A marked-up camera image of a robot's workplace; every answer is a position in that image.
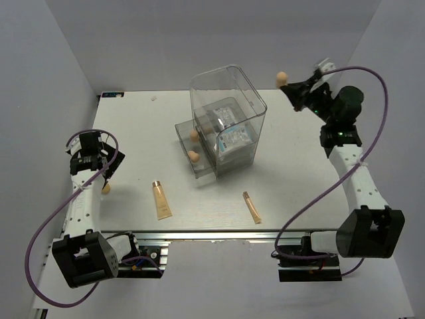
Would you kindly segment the white sachet packet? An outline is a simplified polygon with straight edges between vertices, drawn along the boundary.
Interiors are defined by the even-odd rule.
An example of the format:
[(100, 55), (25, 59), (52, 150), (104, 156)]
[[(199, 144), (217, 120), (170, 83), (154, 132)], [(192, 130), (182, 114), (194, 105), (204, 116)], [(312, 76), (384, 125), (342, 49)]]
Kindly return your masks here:
[(252, 130), (245, 125), (231, 126), (218, 135), (218, 155), (224, 157), (255, 142)]
[(237, 123), (236, 116), (234, 115), (232, 108), (228, 106), (217, 108), (212, 112), (216, 116), (218, 126), (221, 130), (231, 127)]

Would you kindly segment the clear plastic organizer box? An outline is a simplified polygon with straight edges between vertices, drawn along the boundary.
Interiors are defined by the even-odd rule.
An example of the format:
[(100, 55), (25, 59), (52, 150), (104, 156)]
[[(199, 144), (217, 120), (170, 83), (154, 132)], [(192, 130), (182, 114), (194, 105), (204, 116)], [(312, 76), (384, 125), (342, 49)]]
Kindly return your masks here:
[(175, 130), (194, 176), (222, 177), (252, 165), (267, 105), (242, 68), (198, 74), (189, 94), (192, 118)]

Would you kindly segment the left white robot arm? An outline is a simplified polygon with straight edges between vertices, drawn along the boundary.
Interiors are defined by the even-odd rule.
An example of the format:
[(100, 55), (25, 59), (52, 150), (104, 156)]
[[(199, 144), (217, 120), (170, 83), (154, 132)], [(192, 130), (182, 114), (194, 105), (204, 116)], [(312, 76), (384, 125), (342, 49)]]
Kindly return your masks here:
[(66, 147), (76, 197), (52, 254), (68, 286), (78, 288), (117, 277), (121, 262), (134, 265), (139, 260), (140, 248), (130, 231), (105, 237), (100, 230), (102, 192), (125, 155), (103, 141), (98, 130), (76, 134)]

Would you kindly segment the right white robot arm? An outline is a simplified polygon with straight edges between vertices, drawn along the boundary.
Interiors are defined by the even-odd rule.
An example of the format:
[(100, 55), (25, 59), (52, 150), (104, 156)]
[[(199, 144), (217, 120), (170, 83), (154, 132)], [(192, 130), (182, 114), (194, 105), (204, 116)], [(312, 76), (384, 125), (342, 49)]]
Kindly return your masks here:
[(339, 180), (324, 191), (323, 199), (342, 187), (349, 206), (349, 215), (335, 231), (314, 231), (301, 240), (298, 252), (275, 248), (285, 259), (315, 265), (332, 255), (344, 258), (388, 259), (392, 256), (405, 217), (392, 209), (377, 189), (366, 166), (366, 157), (355, 122), (362, 110), (364, 94), (354, 86), (344, 86), (331, 95), (323, 74), (318, 73), (303, 82), (289, 83), (279, 72), (276, 86), (288, 97), (296, 112), (311, 110), (324, 125), (320, 143), (332, 163)]

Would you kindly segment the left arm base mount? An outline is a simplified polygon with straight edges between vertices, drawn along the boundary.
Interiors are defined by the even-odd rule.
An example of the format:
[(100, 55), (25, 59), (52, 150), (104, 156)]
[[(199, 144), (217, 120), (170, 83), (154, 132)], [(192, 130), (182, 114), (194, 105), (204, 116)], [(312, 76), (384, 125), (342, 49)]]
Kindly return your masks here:
[(104, 236), (116, 252), (118, 278), (160, 279), (163, 276), (166, 262), (161, 259), (165, 256), (165, 247), (138, 239), (131, 231)]

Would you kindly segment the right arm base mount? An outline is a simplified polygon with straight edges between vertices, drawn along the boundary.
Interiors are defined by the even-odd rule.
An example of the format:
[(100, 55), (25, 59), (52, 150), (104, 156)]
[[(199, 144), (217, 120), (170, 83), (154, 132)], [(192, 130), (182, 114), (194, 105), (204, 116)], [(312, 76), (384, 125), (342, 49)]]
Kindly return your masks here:
[[(298, 243), (290, 244), (282, 241), (279, 250), (291, 256), (316, 256), (322, 253), (311, 249), (309, 236), (299, 238)], [(280, 282), (337, 282), (342, 281), (339, 258), (337, 256), (326, 259), (298, 260), (279, 255), (274, 250), (270, 256), (278, 262), (278, 276)]]

